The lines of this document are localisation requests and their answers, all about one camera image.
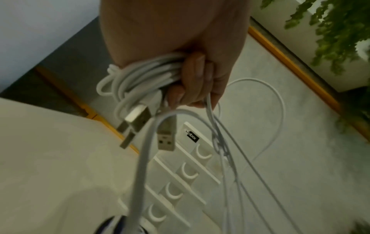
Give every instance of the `bundle of cables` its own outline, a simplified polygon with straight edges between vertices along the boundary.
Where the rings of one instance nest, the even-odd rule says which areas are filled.
[[[186,57],[186,54],[184,53],[170,53],[167,55],[159,56],[154,59],[149,59],[146,61],[139,61],[136,63],[132,63],[125,67],[124,69],[119,69],[119,67],[115,65],[110,65],[108,68],[109,75],[102,79],[99,84],[97,85],[97,92],[102,96],[112,96],[114,100],[118,103],[115,110],[114,110],[114,116],[124,121],[124,117],[127,116],[130,111],[137,105],[141,100],[145,99],[146,97],[153,95],[153,93],[157,93],[160,89],[170,85],[171,83],[177,82],[180,80],[180,71],[182,67],[182,63]],[[283,122],[285,119],[285,105],[282,97],[280,94],[268,83],[253,79],[253,78],[242,78],[235,80],[231,83],[229,83],[227,86],[230,86],[232,84],[235,84],[237,82],[241,81],[254,81],[259,82],[265,86],[267,86],[269,89],[271,89],[274,94],[277,96],[280,106],[281,106],[281,121],[280,125],[274,133],[271,140],[268,142],[268,144],[258,153],[258,155],[262,154],[278,137],[278,135],[281,132],[281,129],[283,127]],[[106,85],[110,84],[110,91],[104,92],[103,89]],[[161,97],[161,102],[165,102],[165,98]],[[149,153],[150,153],[150,146],[153,141],[153,137],[156,133],[157,128],[160,126],[160,124],[165,121],[167,118],[170,118],[171,116],[175,116],[178,114],[185,114],[192,116],[198,120],[200,120],[202,123],[204,123],[212,132],[212,143],[216,150],[216,152],[221,156],[221,165],[223,172],[225,174],[225,163],[224,158],[226,158],[229,161],[229,164],[234,172],[235,176],[235,182],[237,184],[237,191],[240,201],[240,207],[242,209],[241,216],[242,220],[245,221],[245,211],[243,206],[243,200],[242,200],[242,194],[241,194],[241,188],[247,195],[247,197],[251,200],[250,195],[248,194],[245,186],[240,182],[238,171],[236,169],[236,165],[234,163],[233,157],[230,153],[229,145],[224,138],[224,136],[221,133],[220,127],[224,129],[224,131],[227,133],[227,135],[230,137],[230,139],[233,141],[233,143],[236,145],[240,153],[243,155],[251,169],[256,173],[257,177],[260,179],[260,181],[263,183],[263,185],[266,187],[268,192],[271,194],[271,196],[274,198],[274,200],[277,202],[280,209],[282,209],[284,215],[288,218],[288,220],[291,222],[293,227],[296,229],[298,233],[302,233],[298,226],[294,223],[292,218],[288,215],[284,207],[281,205],[279,200],[276,198],[272,190],[269,188],[269,186],[266,184],[266,182],[263,180],[261,175],[258,173],[256,168],[253,166],[253,164],[250,162],[250,160],[247,158],[246,154],[243,152],[239,144],[236,142],[236,140],[233,138],[233,136],[230,134],[230,132],[226,129],[226,127],[222,124],[220,121],[220,114],[221,114],[221,106],[219,105],[219,117],[217,117],[212,109],[210,104],[210,95],[207,96],[206,100],[206,112],[209,119],[209,122],[203,119],[201,116],[199,116],[197,113],[184,110],[184,109],[176,109],[176,110],[169,110],[169,111],[162,111],[162,112],[156,112],[152,118],[153,121],[151,122],[149,129],[147,131],[147,134],[145,136],[142,149],[140,150],[140,156],[138,159],[138,166],[135,174],[135,181],[133,184],[133,191],[131,194],[131,202],[129,204],[129,216],[127,219],[126,227],[123,230],[123,234],[134,234],[137,230],[139,220],[142,214],[143,209],[143,199],[144,199],[144,185],[145,185],[145,178],[146,178],[146,167],[147,163],[149,161]],[[233,226],[233,220],[231,216],[231,210],[230,210],[230,204],[229,204],[229,191],[228,186],[226,184],[225,176],[223,177],[223,184],[224,184],[224,197],[225,197],[225,212],[224,212],[224,222],[223,222],[223,232],[224,233],[235,233],[235,227]],[[252,205],[260,215],[262,221],[265,223],[267,228],[270,230],[271,233],[274,233],[272,228],[269,226],[267,221],[264,219],[263,215],[259,211],[258,207],[255,205],[255,203],[251,200]],[[246,223],[243,222],[243,233],[247,233]]]

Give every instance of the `white cable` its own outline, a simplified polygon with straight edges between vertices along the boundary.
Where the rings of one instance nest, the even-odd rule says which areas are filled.
[[[114,110],[114,115],[119,120],[122,120],[123,119],[121,117],[122,113],[127,114],[130,111],[130,109],[138,101],[140,101],[144,96],[146,96],[148,93],[151,93],[161,87],[167,86],[179,80],[180,69],[181,69],[182,62],[185,56],[186,54],[183,54],[183,53],[171,53],[171,54],[159,56],[154,59],[147,60],[147,61],[133,63],[122,70],[120,70],[117,66],[110,65],[108,68],[109,75],[99,82],[99,84],[97,85],[97,92],[102,96],[113,96],[113,98],[118,102],[118,105],[116,106]],[[239,81],[246,81],[246,80],[259,82],[269,87],[272,91],[274,91],[275,95],[277,95],[277,97],[279,98],[279,101],[281,102],[281,106],[283,109],[280,126],[277,132],[274,134],[274,136],[269,141],[269,144],[266,147],[264,147],[263,150],[258,154],[260,155],[263,151],[265,151],[273,143],[273,141],[275,141],[275,139],[281,132],[283,121],[285,119],[285,105],[279,93],[271,85],[269,85],[268,83],[264,81],[260,81],[260,80],[253,79],[253,78],[243,78],[243,79],[233,81],[229,83],[227,86],[232,85]],[[104,92],[103,91],[104,86],[106,86],[110,82],[111,82],[111,91]],[[221,156],[221,162],[222,162],[224,174],[225,174],[225,170],[224,170],[225,165],[224,165],[223,156],[225,156],[228,159],[230,166],[234,172],[235,180],[237,182],[238,195],[239,195],[239,200],[240,200],[241,210],[242,210],[242,220],[244,224],[243,233],[246,233],[246,227],[245,227],[246,222],[244,220],[245,212],[244,212],[244,206],[242,204],[242,196],[241,196],[241,189],[240,189],[240,185],[242,184],[239,181],[238,172],[236,170],[236,165],[234,163],[234,160],[231,156],[230,149],[227,145],[226,140],[223,138],[220,132],[220,129],[218,128],[217,122],[222,126],[222,128],[225,128],[225,127],[220,123],[219,119],[216,116],[214,116],[212,109],[211,109],[211,105],[210,105],[209,95],[207,97],[206,103],[207,103],[206,111],[207,111],[208,118],[211,122],[211,125],[209,125],[198,114],[191,112],[191,111],[186,111],[186,110],[169,111],[169,112],[161,113],[160,115],[154,117],[154,121],[150,125],[150,128],[147,132],[147,135],[143,143],[142,150],[140,151],[138,167],[136,170],[135,182],[133,184],[133,192],[131,195],[131,202],[129,205],[130,212],[129,212],[129,216],[127,219],[126,227],[123,231],[124,234],[132,234],[136,231],[138,227],[138,221],[141,217],[142,208],[143,208],[146,164],[148,163],[149,149],[150,149],[153,136],[156,132],[156,129],[158,128],[159,124],[164,119],[166,119],[169,116],[173,116],[177,114],[191,115],[199,119],[211,130],[212,142],[213,142],[215,150]],[[219,106],[219,117],[220,117],[222,113],[221,106],[220,105],[218,106]],[[241,151],[242,155],[246,157],[245,153],[241,150],[240,146],[236,143],[236,141],[233,138],[232,140],[237,145],[237,148]],[[243,185],[242,187],[245,193],[247,194],[245,187]],[[226,218],[225,220],[226,227],[225,229],[223,228],[223,230],[227,230],[228,233],[234,233],[234,226],[232,225],[232,220],[231,220],[231,210],[230,210],[230,205],[229,205],[229,196],[228,196],[228,191],[226,187],[225,176],[224,176],[224,193],[225,193],[225,204],[226,204],[226,212],[225,212],[224,217]]]

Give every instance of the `black label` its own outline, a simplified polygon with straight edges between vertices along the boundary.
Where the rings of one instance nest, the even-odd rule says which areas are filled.
[[[194,141],[195,143],[199,140],[199,137],[197,137],[192,131],[187,131],[185,130],[185,132],[187,133],[187,136],[192,140]]]

